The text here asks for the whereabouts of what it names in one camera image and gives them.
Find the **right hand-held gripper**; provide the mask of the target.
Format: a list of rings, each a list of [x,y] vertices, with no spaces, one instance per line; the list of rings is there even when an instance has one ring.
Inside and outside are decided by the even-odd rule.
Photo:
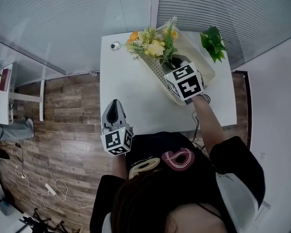
[[[201,73],[196,69],[194,62],[185,61],[183,55],[173,55],[171,64],[173,69],[163,67],[164,79],[167,83],[171,99],[177,105],[191,103],[191,98],[204,92]]]

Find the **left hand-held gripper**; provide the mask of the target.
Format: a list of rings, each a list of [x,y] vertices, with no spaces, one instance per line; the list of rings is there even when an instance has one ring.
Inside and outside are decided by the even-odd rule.
[[[126,123],[126,114],[121,102],[112,100],[101,117],[101,141],[104,151],[112,156],[130,152],[133,138],[132,127]]]

